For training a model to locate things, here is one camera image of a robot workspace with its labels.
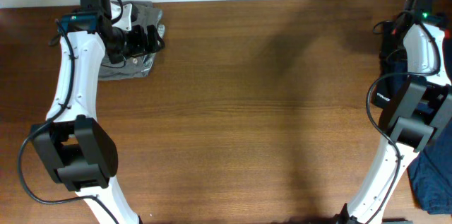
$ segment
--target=gray cloth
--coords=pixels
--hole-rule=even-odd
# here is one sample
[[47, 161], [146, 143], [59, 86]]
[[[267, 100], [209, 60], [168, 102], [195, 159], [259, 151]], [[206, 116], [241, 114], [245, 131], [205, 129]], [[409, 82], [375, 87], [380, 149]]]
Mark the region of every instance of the gray cloth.
[[[163, 12], [161, 9], [153, 8], [152, 2], [143, 2], [143, 1], [127, 1], [124, 2], [126, 4], [133, 4], [138, 9], [138, 17], [135, 22], [132, 22], [132, 26], [134, 25], [143, 25], [144, 31], [147, 34], [148, 31], [146, 29], [147, 25], [155, 25], [158, 31], [158, 34], [161, 38], [165, 34], [165, 26], [159, 24], [160, 19], [163, 16]], [[108, 56], [105, 55], [102, 60], [102, 65], [99, 70], [99, 80], [108, 81], [108, 80], [121, 80], [127, 78], [142, 78], [146, 77], [154, 63], [156, 53], [147, 54], [142, 57], [137, 58], [129, 58], [126, 60], [126, 66], [124, 68], [108, 68], [106, 66], [113, 67], [121, 67], [122, 63], [119, 64], [111, 64]]]

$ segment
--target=wooden table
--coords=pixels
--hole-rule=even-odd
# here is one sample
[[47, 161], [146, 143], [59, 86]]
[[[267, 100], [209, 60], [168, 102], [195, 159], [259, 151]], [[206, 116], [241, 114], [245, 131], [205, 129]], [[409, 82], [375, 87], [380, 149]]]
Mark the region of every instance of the wooden table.
[[[330, 217], [357, 192], [379, 135], [364, 99], [379, 36], [404, 0], [259, 0], [156, 4], [167, 49], [147, 78], [99, 82], [97, 117], [119, 151], [118, 178], [144, 223], [269, 223]], [[436, 0], [452, 14], [452, 0]], [[94, 223], [84, 202], [43, 206], [19, 185], [16, 156], [43, 121], [60, 51], [47, 41], [72, 8], [0, 10], [1, 223]], [[54, 184], [32, 147], [30, 187]], [[387, 218], [450, 223], [415, 206], [406, 175]]]

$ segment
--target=brown table surface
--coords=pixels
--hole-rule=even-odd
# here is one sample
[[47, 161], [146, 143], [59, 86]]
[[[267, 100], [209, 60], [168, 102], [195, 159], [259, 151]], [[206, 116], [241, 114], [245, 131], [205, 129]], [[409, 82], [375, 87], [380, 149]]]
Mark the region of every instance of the brown table surface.
[[[269, 223], [331, 217], [357, 192], [379, 135], [364, 99], [379, 36], [404, 0], [156, 4], [167, 49], [147, 78], [99, 82], [97, 117], [119, 152], [118, 179], [144, 223]], [[18, 182], [16, 156], [43, 121], [60, 63], [55, 18], [69, 7], [0, 10], [0, 223], [95, 223], [84, 202], [43, 206]], [[452, 14], [452, 0], [436, 0]], [[378, 117], [379, 110], [374, 109]], [[54, 184], [32, 147], [30, 187]], [[386, 218], [450, 223], [416, 207], [404, 175]]]

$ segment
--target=folded gray cloth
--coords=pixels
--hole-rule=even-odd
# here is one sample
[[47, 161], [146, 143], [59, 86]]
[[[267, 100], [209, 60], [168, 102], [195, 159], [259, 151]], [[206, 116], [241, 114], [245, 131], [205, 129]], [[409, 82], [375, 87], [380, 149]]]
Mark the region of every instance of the folded gray cloth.
[[[146, 29], [146, 26], [155, 25], [159, 36], [163, 38], [163, 35], [165, 34], [165, 26], [159, 24], [160, 19], [163, 16], [161, 9], [153, 8], [152, 2], [127, 1], [124, 2], [124, 5], [126, 4], [134, 4], [138, 9], [137, 20], [135, 22], [132, 22], [132, 26], [138, 24], [143, 25], [144, 31], [147, 34], [148, 31]], [[111, 64], [108, 56], [105, 55], [104, 59], [102, 60], [102, 65], [104, 66], [101, 66], [99, 70], [99, 80], [108, 81], [146, 77], [153, 66], [155, 54], [156, 53], [152, 53], [144, 55], [142, 57], [129, 58], [126, 60], [126, 66], [124, 67], [122, 67], [122, 63]]]

